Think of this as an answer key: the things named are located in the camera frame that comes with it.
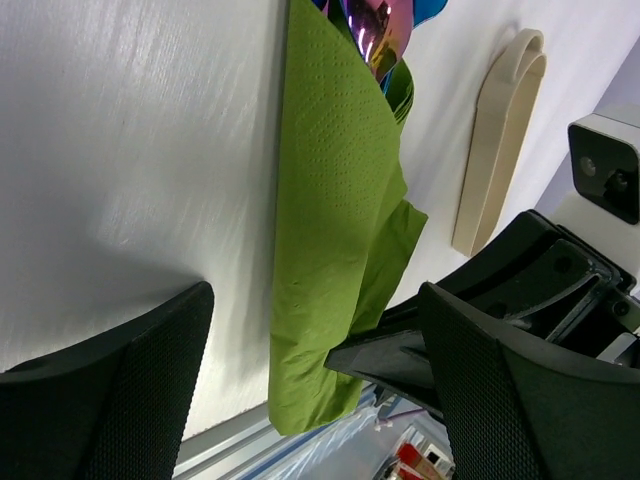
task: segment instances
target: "gray wall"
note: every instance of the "gray wall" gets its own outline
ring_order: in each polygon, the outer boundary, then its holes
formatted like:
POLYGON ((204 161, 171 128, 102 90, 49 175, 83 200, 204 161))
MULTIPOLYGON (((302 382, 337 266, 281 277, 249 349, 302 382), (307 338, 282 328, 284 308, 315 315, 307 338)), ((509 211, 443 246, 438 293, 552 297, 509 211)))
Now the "gray wall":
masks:
MULTIPOLYGON (((598 103, 597 108, 626 103, 640 105, 640 41, 635 44, 622 67, 620 67, 611 85, 609 85, 609 88, 598 103)), ((564 196, 572 189, 571 160, 567 155, 540 198, 536 210, 543 215, 550 215, 560 205, 564 196)))

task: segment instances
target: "shiny purple foil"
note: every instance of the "shiny purple foil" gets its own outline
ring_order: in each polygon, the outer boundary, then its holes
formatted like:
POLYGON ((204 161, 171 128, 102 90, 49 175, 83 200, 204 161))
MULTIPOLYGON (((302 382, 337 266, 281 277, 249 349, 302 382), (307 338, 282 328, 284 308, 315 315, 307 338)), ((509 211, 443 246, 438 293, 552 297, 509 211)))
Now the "shiny purple foil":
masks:
POLYGON ((378 82, 400 61, 413 29, 413 0, 340 0, 360 55, 378 82))

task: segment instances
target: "white tabletop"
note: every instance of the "white tabletop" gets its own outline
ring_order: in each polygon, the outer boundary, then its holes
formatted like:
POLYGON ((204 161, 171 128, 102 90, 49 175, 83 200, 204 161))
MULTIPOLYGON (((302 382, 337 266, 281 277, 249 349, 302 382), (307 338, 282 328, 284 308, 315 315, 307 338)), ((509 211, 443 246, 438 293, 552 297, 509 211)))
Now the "white tabletop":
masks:
MULTIPOLYGON (((429 213, 395 301, 450 248, 482 79, 521 28, 549 68, 504 225, 535 205, 640 33, 636 0, 450 0, 406 54, 408 198, 429 213)), ((0 370, 206 279, 186 436, 264 402, 285 0, 0 3, 0 370)))

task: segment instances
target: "table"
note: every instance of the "table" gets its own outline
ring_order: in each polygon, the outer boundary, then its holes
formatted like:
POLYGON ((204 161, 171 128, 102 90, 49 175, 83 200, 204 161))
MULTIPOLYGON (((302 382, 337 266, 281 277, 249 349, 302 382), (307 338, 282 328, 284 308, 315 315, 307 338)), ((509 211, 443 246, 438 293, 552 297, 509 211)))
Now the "table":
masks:
MULTIPOLYGON (((265 401, 285 0, 0 4, 0 370, 206 279, 190 437, 265 401)), ((640 33, 635 0, 450 0, 414 32, 408 199, 431 219, 394 302, 449 244, 475 100, 521 28, 547 76, 501 225, 535 205, 640 33)))

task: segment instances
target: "green napkin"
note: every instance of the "green napkin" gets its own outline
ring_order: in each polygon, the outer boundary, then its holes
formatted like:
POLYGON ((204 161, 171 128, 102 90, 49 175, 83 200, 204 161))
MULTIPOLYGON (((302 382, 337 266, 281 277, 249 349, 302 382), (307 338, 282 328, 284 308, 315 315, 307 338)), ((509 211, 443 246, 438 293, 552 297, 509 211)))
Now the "green napkin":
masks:
POLYGON ((426 222, 403 200, 398 160, 412 101, 404 63, 385 99, 353 43, 311 0, 291 0, 268 400, 281 434, 357 405, 361 382, 323 364, 375 328, 426 222))

